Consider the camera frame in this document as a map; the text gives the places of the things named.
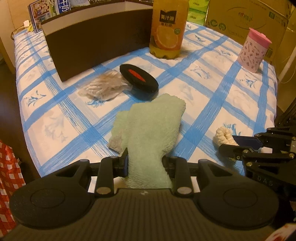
orange juice bottle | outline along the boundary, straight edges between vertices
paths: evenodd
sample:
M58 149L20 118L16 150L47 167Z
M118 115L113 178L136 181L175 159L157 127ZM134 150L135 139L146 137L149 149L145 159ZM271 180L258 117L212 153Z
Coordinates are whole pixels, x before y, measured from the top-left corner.
M176 58L181 49L189 0L154 0L149 49L157 58Z

blue plaid bedsheet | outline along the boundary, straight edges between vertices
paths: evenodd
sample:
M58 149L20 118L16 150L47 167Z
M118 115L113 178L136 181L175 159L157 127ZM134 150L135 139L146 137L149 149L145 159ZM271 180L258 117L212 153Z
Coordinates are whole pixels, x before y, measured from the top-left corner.
M168 93L186 101L172 155L190 162L207 158L242 171L241 162L222 160L212 139L221 126L252 136L274 126L277 81L274 67L262 62L250 73L236 61L241 45L211 29L187 23L181 55L157 59L148 48L109 60L61 82L42 32L15 35L17 91L28 150L41 176L85 158L99 162L118 111L140 100L128 92L100 102L77 94L78 87L123 63L149 72Z

pink lid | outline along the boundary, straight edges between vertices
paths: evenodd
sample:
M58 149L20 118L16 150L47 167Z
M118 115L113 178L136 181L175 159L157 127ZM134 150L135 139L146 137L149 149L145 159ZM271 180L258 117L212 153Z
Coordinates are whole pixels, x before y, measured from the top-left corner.
M256 31L253 28L250 28L248 35L251 39L253 39L257 43L259 43L264 48L268 49L269 45L272 43L268 38L266 38L266 36L264 34L259 33L258 31Z

red checkered bag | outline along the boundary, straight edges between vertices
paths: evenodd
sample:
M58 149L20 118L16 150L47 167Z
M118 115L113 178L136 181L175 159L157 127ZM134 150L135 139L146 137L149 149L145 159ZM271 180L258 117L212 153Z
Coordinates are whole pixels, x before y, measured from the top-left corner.
M9 198L24 185L25 181L12 148L0 140L0 237L16 225L9 209Z

tissue box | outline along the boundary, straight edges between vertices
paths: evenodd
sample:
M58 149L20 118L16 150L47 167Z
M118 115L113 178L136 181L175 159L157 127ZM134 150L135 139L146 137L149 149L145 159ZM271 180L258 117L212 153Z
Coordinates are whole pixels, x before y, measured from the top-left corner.
M199 25L205 24L206 13L189 9L187 21L197 23Z
M256 29L272 41L264 60L272 64L284 37L288 19L259 0L211 0L205 24L240 44L244 44L249 28Z
M189 0L189 8L200 12L206 13L208 5L209 0Z
M287 19L290 18L292 13L292 3L289 0L261 0L271 9L277 11Z

